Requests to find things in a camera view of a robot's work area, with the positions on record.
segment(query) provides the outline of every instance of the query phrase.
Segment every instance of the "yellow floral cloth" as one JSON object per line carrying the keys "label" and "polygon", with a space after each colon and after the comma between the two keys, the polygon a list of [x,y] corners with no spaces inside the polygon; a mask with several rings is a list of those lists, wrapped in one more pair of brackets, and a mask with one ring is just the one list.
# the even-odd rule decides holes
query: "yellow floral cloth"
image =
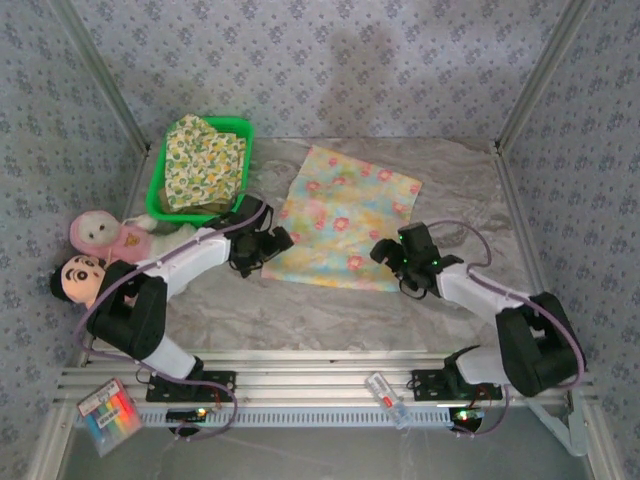
{"label": "yellow floral cloth", "polygon": [[422,182],[313,146],[291,184],[280,225],[293,248],[262,268],[263,278],[326,287],[397,291],[389,268],[369,252],[407,225]]}
{"label": "yellow floral cloth", "polygon": [[231,202],[242,183],[246,140],[221,133],[196,115],[167,132],[165,188],[173,211]]}

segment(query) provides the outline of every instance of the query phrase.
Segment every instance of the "stuffed doll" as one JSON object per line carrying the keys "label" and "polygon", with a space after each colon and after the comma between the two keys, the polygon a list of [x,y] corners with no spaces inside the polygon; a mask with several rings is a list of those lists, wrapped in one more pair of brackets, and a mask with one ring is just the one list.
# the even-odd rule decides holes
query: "stuffed doll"
{"label": "stuffed doll", "polygon": [[[108,265],[97,257],[76,255],[51,275],[51,293],[60,300],[84,304],[85,307],[91,308],[98,298],[106,273],[105,268],[108,268]],[[135,303],[134,297],[125,296],[124,300],[129,306]]]}
{"label": "stuffed doll", "polygon": [[103,210],[85,212],[71,224],[69,237],[76,250],[107,263],[123,260],[135,264],[155,258],[187,241],[196,228],[184,224],[168,235],[150,233],[158,221],[144,214],[118,222]]}

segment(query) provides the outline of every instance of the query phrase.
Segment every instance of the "white marble surface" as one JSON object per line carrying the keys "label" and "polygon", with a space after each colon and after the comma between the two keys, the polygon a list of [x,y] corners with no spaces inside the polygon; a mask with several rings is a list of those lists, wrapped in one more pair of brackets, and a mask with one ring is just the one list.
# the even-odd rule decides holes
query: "white marble surface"
{"label": "white marble surface", "polygon": [[[526,289],[523,261],[504,203],[493,157],[482,142],[441,139],[315,139],[362,160],[424,182],[414,220],[464,219],[486,235],[494,264],[486,272]],[[256,140],[251,188],[262,191],[276,212],[304,161],[310,141]],[[152,149],[133,213],[143,213],[146,187],[157,158]],[[442,253],[482,259],[480,242],[458,227],[434,230]],[[190,349],[411,350],[449,352],[496,342],[492,326],[432,296],[416,301],[377,293],[263,280],[243,280],[228,266],[195,279],[170,300],[167,333]]]}

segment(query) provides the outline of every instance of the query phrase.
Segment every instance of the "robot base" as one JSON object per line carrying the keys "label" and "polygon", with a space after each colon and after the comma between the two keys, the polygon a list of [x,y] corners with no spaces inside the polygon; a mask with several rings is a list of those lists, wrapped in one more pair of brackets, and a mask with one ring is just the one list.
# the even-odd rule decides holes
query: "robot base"
{"label": "robot base", "polygon": [[440,370],[413,370],[407,385],[416,402],[464,400],[502,400],[502,389],[492,383],[465,382],[456,365],[458,357],[475,347],[465,348],[447,357]]}
{"label": "robot base", "polygon": [[[222,371],[203,371],[200,372],[198,378],[189,378],[189,380],[199,380],[205,382],[215,382],[225,385],[229,390],[235,391],[236,388],[236,372]],[[221,403],[231,402],[231,398],[222,390],[215,390],[205,386],[182,385],[169,382],[160,377],[152,376],[149,379],[147,387],[147,402],[159,403]]]}

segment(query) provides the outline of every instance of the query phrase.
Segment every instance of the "blue floral wall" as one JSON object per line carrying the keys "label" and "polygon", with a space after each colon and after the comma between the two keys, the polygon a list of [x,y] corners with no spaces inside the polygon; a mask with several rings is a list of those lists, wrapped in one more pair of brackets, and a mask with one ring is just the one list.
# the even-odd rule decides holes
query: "blue floral wall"
{"label": "blue floral wall", "polygon": [[48,290],[79,213],[121,215],[128,147],[46,2],[0,2],[0,478],[21,478],[78,312]]}
{"label": "blue floral wall", "polygon": [[74,0],[150,141],[185,113],[259,136],[496,138],[565,0]]}
{"label": "blue floral wall", "polygon": [[640,478],[640,3],[594,2],[509,155],[551,288]]}

